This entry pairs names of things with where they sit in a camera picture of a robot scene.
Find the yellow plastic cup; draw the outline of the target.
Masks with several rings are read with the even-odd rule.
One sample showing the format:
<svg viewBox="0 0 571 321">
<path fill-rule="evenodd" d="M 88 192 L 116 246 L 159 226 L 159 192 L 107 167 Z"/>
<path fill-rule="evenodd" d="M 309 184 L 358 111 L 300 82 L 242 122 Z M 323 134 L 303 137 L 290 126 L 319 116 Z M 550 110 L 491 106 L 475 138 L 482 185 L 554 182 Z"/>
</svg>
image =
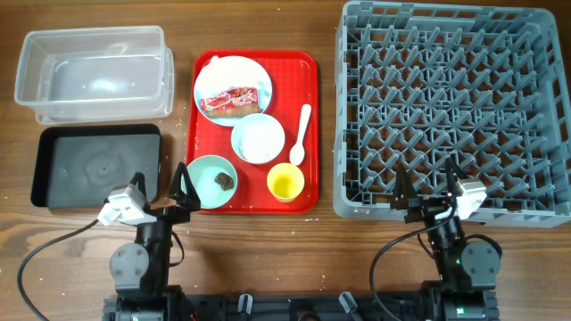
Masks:
<svg viewBox="0 0 571 321">
<path fill-rule="evenodd" d="M 302 171 L 291 163 L 275 165 L 267 175 L 267 187 L 280 202 L 292 202 L 305 186 Z"/>
</svg>

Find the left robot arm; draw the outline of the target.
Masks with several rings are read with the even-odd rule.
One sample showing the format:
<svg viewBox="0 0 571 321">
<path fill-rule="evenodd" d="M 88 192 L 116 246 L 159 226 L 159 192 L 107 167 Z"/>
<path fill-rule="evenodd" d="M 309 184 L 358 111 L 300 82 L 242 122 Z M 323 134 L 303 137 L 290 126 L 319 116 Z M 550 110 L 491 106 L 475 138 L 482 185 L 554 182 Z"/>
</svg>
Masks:
<svg viewBox="0 0 571 321">
<path fill-rule="evenodd" d="M 115 300 L 103 304 L 105 321 L 167 321 L 199 318 L 199 312 L 178 285 L 169 284 L 169 271 L 177 264 L 170 249 L 180 243 L 173 231 L 190 221 L 201 208 L 185 163 L 180 162 L 171 181 L 168 197 L 173 205 L 152 209 L 147 201 L 145 176 L 137 172 L 129 184 L 111 192 L 98 219 L 137 229 L 135 241 L 120 246 L 111 256 L 110 272 L 115 280 Z"/>
</svg>

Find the white rice pile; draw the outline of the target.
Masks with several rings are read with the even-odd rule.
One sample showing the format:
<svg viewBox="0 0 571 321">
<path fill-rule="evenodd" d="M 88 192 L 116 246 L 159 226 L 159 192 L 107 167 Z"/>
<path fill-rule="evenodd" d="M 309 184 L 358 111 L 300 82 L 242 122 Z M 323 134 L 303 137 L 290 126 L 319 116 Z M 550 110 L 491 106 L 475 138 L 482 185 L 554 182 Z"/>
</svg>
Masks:
<svg viewBox="0 0 571 321">
<path fill-rule="evenodd" d="M 240 140 L 240 152 L 251 163 L 269 162 L 280 151 L 280 135 L 271 128 L 247 128 Z"/>
</svg>

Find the white napkin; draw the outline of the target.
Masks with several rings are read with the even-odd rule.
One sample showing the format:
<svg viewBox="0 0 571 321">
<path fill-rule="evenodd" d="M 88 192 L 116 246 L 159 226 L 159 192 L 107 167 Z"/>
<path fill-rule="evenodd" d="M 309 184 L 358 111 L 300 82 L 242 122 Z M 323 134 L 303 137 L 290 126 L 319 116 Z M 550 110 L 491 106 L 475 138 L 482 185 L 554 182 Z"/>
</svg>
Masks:
<svg viewBox="0 0 571 321">
<path fill-rule="evenodd" d="M 244 57 L 214 56 L 200 71 L 197 82 L 203 85 L 244 85 L 247 76 L 244 71 Z"/>
</svg>

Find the light blue rice bowl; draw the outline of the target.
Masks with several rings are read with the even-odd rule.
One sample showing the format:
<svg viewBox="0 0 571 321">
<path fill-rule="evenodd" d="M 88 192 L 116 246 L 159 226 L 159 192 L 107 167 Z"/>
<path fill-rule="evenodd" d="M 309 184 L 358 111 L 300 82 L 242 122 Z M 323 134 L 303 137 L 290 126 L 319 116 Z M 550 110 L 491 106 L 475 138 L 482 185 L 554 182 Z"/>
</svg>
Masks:
<svg viewBox="0 0 571 321">
<path fill-rule="evenodd" d="M 231 132 L 231 146 L 243 161 L 261 165 L 273 161 L 285 146 L 282 125 L 264 113 L 245 116 Z"/>
</svg>

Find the red snack wrapper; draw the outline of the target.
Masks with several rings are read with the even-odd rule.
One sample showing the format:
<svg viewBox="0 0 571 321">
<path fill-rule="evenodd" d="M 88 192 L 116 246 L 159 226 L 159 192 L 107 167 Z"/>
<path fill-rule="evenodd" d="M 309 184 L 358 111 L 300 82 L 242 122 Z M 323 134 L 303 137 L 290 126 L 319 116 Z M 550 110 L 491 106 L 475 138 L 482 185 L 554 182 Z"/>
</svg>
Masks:
<svg viewBox="0 0 571 321">
<path fill-rule="evenodd" d="M 227 109 L 253 109 L 255 112 L 261 110 L 258 103 L 257 89 L 249 86 L 230 87 L 214 97 L 203 98 L 201 100 L 201 108 L 207 112 Z"/>
</svg>

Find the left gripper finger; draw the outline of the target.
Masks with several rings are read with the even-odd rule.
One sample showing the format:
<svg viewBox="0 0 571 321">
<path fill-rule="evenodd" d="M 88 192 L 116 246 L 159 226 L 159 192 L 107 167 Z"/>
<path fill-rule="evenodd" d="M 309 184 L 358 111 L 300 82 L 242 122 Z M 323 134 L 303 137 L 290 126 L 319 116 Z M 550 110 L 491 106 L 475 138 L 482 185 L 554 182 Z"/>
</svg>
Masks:
<svg viewBox="0 0 571 321">
<path fill-rule="evenodd" d="M 180 162 L 177 165 L 174 176 L 171 180 L 168 197 L 175 202 L 200 201 L 184 162 Z"/>
<path fill-rule="evenodd" d="M 133 189 L 137 189 L 140 194 L 140 198 L 146 201 L 146 189 L 145 189 L 145 175 L 142 172 L 136 172 L 135 175 L 129 181 L 129 184 Z"/>
</svg>

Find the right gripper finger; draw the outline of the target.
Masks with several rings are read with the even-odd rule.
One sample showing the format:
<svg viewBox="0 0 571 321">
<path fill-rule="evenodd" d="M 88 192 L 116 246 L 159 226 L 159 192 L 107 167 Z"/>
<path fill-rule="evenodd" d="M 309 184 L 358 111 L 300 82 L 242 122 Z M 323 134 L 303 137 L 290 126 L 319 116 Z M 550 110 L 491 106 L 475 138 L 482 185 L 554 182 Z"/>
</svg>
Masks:
<svg viewBox="0 0 571 321">
<path fill-rule="evenodd" d="M 393 188 L 394 201 L 411 201 L 417 200 L 418 195 L 410 179 L 408 170 L 402 164 L 396 169 L 395 184 Z"/>
<path fill-rule="evenodd" d="M 445 174 L 448 192 L 451 194 L 458 194 L 459 189 L 456 184 L 461 179 L 466 179 L 467 174 L 460 169 L 452 157 L 448 157 L 445 161 Z"/>
</svg>

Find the dark brown food scrap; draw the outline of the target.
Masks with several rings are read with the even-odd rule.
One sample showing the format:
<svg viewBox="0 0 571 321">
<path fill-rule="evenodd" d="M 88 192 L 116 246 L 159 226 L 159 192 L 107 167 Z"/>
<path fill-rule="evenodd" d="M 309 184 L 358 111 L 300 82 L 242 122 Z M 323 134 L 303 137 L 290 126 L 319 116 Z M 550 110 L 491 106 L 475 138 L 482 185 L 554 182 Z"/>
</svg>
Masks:
<svg viewBox="0 0 571 321">
<path fill-rule="evenodd" d="M 220 172 L 214 182 L 219 185 L 222 191 L 232 190 L 235 187 L 235 180 L 229 174 Z"/>
</svg>

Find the mint green bowl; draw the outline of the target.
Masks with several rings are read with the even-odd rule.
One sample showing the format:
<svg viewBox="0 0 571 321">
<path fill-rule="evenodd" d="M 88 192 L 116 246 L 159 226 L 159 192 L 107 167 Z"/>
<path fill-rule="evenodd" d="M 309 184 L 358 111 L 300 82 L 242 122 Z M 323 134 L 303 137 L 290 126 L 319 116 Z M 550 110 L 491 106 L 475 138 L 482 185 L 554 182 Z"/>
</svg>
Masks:
<svg viewBox="0 0 571 321">
<path fill-rule="evenodd" d="M 234 196 L 238 177 L 236 169 L 227 159 L 218 155 L 204 155 L 188 164 L 187 170 L 203 210 L 217 209 Z M 234 178 L 235 187 L 232 190 L 222 191 L 214 182 L 214 178 L 220 172 L 225 172 Z"/>
</svg>

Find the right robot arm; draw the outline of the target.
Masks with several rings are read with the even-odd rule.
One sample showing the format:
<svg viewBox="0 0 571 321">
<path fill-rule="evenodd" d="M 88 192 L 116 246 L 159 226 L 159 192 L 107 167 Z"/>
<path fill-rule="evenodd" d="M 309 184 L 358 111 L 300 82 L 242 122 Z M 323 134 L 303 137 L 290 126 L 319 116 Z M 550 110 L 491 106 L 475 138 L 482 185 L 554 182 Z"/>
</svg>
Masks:
<svg viewBox="0 0 571 321">
<path fill-rule="evenodd" d="M 484 320 L 500 318 L 496 279 L 502 249 L 486 235 L 466 235 L 461 220 L 484 203 L 482 181 L 452 160 L 444 163 L 447 192 L 435 197 L 417 194 L 410 173 L 399 165 L 391 207 L 405 210 L 407 223 L 423 222 L 439 273 L 421 285 L 415 302 L 418 320 Z"/>
</svg>

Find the brown bread stick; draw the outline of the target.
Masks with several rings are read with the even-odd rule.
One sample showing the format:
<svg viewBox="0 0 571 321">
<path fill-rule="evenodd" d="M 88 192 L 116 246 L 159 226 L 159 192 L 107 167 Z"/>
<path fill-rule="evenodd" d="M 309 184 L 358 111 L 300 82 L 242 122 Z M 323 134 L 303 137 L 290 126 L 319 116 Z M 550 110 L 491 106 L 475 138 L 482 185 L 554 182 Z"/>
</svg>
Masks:
<svg viewBox="0 0 571 321">
<path fill-rule="evenodd" d="M 207 111 L 206 115 L 210 118 L 242 118 L 254 113 L 261 113 L 261 108 L 256 103 L 248 103 L 235 107 Z"/>
</svg>

